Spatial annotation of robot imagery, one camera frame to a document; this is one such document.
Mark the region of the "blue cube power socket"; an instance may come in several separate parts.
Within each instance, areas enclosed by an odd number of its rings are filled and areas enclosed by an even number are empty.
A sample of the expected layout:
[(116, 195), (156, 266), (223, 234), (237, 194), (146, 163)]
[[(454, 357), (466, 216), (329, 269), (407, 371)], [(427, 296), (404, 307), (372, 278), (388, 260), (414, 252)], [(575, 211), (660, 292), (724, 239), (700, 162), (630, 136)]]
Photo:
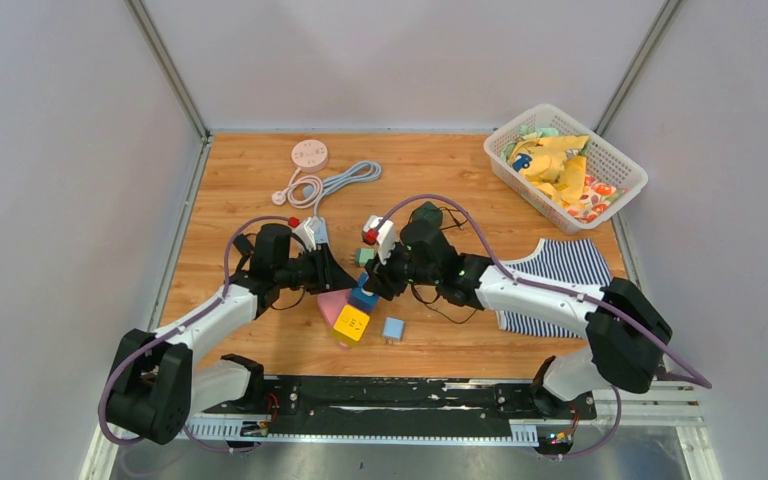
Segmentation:
[(376, 307), (379, 296), (372, 292), (368, 292), (364, 289), (365, 284), (369, 276), (366, 272), (362, 272), (357, 280), (357, 285), (351, 289), (347, 302), (352, 307), (370, 314)]

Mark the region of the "light blue small charger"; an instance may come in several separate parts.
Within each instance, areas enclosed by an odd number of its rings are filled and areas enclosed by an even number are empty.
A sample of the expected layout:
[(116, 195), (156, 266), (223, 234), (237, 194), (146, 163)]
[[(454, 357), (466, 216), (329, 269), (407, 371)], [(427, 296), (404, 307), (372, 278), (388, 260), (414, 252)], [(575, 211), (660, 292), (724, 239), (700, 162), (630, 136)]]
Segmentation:
[(382, 328), (381, 336), (387, 342), (398, 343), (403, 339), (404, 330), (404, 320), (394, 317), (387, 317)]

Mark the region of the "yellow cube power socket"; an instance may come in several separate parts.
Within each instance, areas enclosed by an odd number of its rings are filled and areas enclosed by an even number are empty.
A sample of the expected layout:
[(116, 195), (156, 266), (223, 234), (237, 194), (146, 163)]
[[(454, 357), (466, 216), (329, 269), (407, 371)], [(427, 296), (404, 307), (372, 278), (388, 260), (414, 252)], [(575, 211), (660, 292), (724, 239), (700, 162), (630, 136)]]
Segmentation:
[(341, 344), (353, 347), (362, 339), (369, 322), (368, 313), (346, 304), (338, 313), (331, 333)]

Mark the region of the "dark green cube socket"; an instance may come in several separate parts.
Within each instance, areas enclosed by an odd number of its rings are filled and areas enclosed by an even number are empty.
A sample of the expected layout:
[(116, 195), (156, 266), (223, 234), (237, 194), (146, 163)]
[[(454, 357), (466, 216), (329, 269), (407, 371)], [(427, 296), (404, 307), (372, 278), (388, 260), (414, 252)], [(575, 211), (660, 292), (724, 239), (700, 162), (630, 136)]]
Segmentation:
[(443, 211), (440, 206), (431, 201), (425, 201), (410, 215), (410, 221), (423, 220), (433, 227), (440, 228), (443, 224)]

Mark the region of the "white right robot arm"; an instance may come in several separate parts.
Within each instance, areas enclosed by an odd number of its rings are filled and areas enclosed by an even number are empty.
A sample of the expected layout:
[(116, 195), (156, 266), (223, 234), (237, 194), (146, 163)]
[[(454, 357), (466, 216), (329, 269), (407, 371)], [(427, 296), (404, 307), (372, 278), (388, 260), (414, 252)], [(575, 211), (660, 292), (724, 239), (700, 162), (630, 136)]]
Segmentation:
[(426, 220), (396, 232), (392, 221), (371, 216), (362, 238), (378, 248), (365, 266), (365, 287), (382, 298), (428, 286), (452, 305), (519, 314), (586, 340), (572, 354), (547, 359), (535, 375), (531, 403), (544, 417), (558, 416), (593, 389), (648, 392), (672, 337), (645, 295), (623, 278), (601, 286), (517, 271), (492, 252), (457, 252)]

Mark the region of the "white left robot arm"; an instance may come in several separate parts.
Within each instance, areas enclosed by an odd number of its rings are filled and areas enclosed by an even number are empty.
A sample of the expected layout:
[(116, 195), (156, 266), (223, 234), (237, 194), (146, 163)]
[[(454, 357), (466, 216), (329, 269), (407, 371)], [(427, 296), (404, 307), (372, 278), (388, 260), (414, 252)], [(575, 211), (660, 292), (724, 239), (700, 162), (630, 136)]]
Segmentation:
[(243, 413), (258, 411), (267, 390), (259, 363), (230, 354), (201, 368), (201, 359), (285, 289), (318, 295), (355, 287), (331, 251), (323, 218), (254, 221), (260, 228), (253, 237), (240, 226), (227, 241), (223, 282), (207, 301), (173, 323), (121, 338), (97, 407), (110, 442), (167, 444), (192, 415), (225, 401)]

